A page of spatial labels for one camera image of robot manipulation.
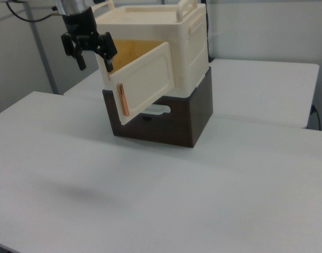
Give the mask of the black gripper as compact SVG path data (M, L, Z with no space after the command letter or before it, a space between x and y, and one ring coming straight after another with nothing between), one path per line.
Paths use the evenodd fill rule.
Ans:
M61 36L65 54L76 59L79 69L83 71L86 64L82 51L93 51L103 59L107 72L112 72L117 49L109 32L97 32L92 9L87 7L74 14L63 14L62 18L67 29Z

